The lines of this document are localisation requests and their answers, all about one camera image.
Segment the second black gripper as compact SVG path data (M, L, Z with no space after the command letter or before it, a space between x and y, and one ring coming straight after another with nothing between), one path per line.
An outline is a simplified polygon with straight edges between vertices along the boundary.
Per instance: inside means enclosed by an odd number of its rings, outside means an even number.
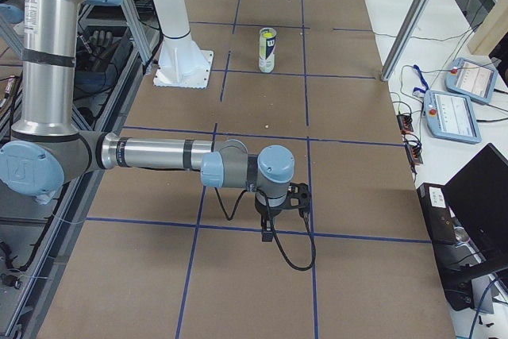
M301 218L310 215L310 189L306 183L290 183L287 193L280 198L268 198L262 191L256 193L255 208L261 215L261 241L272 242L274 233L269 218L275 218L284 210L298 210Z

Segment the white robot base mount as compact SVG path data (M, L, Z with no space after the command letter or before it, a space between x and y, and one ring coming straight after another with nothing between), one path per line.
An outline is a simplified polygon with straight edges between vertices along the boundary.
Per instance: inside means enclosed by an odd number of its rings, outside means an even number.
M153 83L156 87L207 87L214 52L201 50L190 36L172 40L165 38Z

